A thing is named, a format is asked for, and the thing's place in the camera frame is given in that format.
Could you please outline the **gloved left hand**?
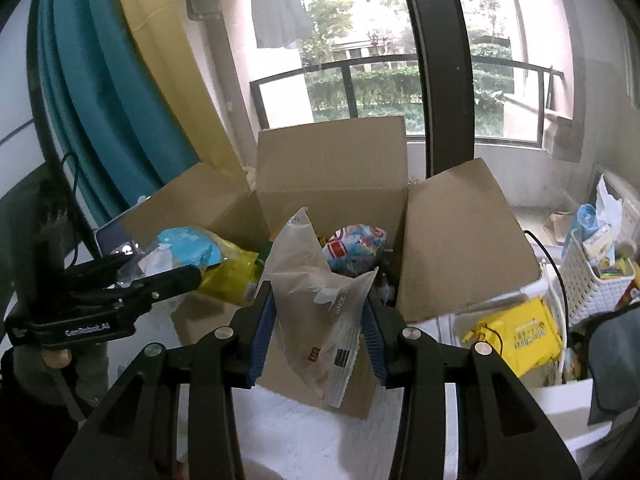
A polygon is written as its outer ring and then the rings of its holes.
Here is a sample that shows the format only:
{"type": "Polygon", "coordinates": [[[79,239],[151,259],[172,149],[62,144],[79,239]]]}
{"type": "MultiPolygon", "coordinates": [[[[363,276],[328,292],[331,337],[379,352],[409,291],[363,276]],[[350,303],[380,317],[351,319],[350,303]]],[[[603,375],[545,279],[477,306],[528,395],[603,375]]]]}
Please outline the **gloved left hand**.
{"type": "Polygon", "coordinates": [[[13,349],[18,384],[36,398],[64,403],[71,394],[92,408],[108,389],[106,344],[88,344],[70,350],[13,349]]]}

